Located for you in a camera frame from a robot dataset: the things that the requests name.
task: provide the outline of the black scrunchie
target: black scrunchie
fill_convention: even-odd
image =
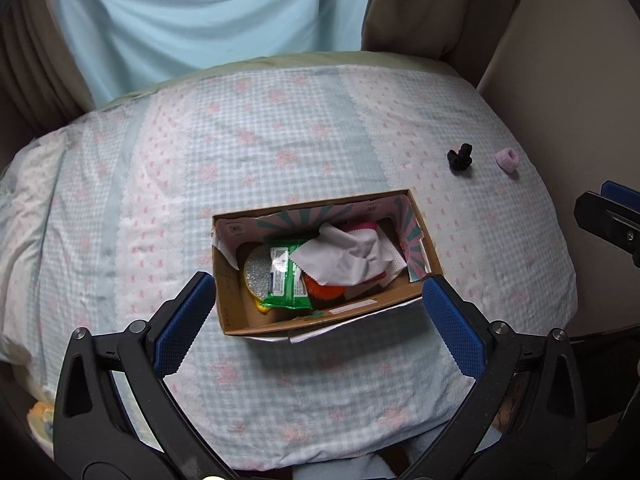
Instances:
[[[466,168],[471,166],[471,150],[473,147],[466,142],[460,146],[459,152],[449,150],[447,153],[447,160],[449,161],[449,167],[455,171],[465,171]]]

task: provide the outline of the blue gripper pad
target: blue gripper pad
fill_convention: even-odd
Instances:
[[[633,209],[640,213],[640,192],[637,192],[630,187],[616,184],[610,180],[607,180],[602,184],[600,194],[612,202],[617,202],[624,207]]]
[[[158,321],[161,326],[160,332],[153,336],[153,363],[159,377],[178,371],[215,302],[215,280],[206,272],[198,272],[175,300],[165,302],[158,310],[156,315],[160,315]],[[162,320],[161,310],[165,305],[167,311],[164,314],[170,313],[171,317]]]
[[[463,375],[478,379],[492,350],[489,323],[441,275],[425,280],[422,302]]]

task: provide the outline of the orange fuzzy object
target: orange fuzzy object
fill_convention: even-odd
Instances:
[[[306,292],[318,298],[318,300],[335,300],[339,296],[344,294],[347,287],[341,285],[320,285],[308,274],[302,273],[302,277],[305,280]]]

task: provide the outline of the blue textured pad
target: blue textured pad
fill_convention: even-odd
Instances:
[[[216,302],[216,282],[206,274],[156,341],[154,369],[159,377],[175,374]]]
[[[607,180],[602,184],[600,194],[612,202],[617,202],[640,213],[640,192]]]
[[[422,302],[460,371],[479,378],[486,367],[484,344],[434,278],[425,280]]]

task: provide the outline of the silver glitter disc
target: silver glitter disc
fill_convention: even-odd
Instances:
[[[264,300],[269,293],[270,272],[271,251],[267,244],[262,244],[249,253],[244,263],[246,286],[259,300]]]

